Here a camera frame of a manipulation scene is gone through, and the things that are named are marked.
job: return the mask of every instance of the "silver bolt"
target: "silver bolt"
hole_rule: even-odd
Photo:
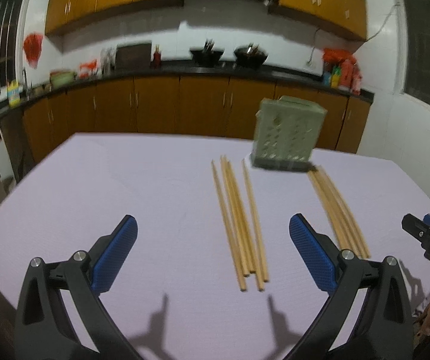
[[[38,267],[40,264],[42,263],[42,259],[39,257],[36,257],[34,259],[32,259],[32,261],[30,262],[30,265],[34,268]]]
[[[75,261],[83,261],[85,259],[85,257],[87,257],[87,254],[83,250],[81,250],[81,251],[79,250],[78,252],[76,252],[73,255],[73,259]]]
[[[341,257],[343,257],[345,260],[352,260],[355,257],[355,254],[352,251],[345,249],[341,252]]]
[[[389,266],[395,266],[396,265],[396,258],[393,256],[387,257],[387,263]]]

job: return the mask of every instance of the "bundle of chopsticks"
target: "bundle of chopsticks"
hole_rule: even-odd
[[[236,278],[241,291],[247,290],[245,277],[255,274],[258,291],[264,291],[265,282],[268,282],[267,259],[265,246],[261,236],[260,220],[257,205],[253,195],[253,186],[250,180],[247,164],[242,161],[243,176],[247,189],[248,202],[250,205],[251,218],[255,230],[255,241],[257,249],[255,251],[250,225],[247,220],[247,213],[243,206],[238,183],[233,172],[230,161],[226,156],[220,158],[221,173],[225,186],[225,193],[228,201],[228,208],[225,204],[225,197],[221,188],[218,172],[215,163],[212,161],[213,179],[215,181],[218,202],[220,203],[221,215],[225,225],[228,244],[235,266]]]
[[[340,249],[350,249],[358,257],[369,259],[370,251],[350,208],[333,181],[320,166],[308,172],[333,227]]]

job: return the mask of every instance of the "table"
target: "table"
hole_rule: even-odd
[[[334,238],[305,174],[250,169],[271,282],[240,292],[210,162],[240,161],[251,142],[149,135],[75,135],[38,165],[0,206],[0,291],[15,307],[30,259],[63,261],[88,250],[125,214],[139,236],[101,301],[147,360],[281,359],[327,295],[316,287],[288,234],[301,212]],[[374,261],[405,266],[412,307],[430,290],[430,262],[401,229],[403,215],[430,212],[430,200],[393,162],[314,150],[362,229]],[[411,287],[417,288],[411,293]],[[334,345],[346,341],[362,291]],[[94,347],[68,293],[63,298],[81,342]]]

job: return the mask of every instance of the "backsplash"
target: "backsplash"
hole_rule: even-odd
[[[240,45],[259,44],[269,65],[322,73],[324,47],[347,47],[347,41],[318,31],[312,66],[307,66],[316,27],[267,14],[267,8],[244,0],[186,0],[184,7],[154,9],[113,17],[63,38],[62,64],[77,69],[82,62],[100,58],[100,51],[118,44],[151,41],[160,45],[162,59],[190,59],[190,47],[213,39],[224,48],[221,57],[234,60]]]

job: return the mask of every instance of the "blue gripper pad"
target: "blue gripper pad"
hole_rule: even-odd
[[[292,216],[290,220],[290,237],[318,288],[329,295],[333,294],[338,286],[335,280],[335,266],[313,233],[297,215]]]
[[[91,290],[94,294],[110,290],[123,262],[138,235],[137,221],[127,215],[114,231],[115,235],[92,270]]]

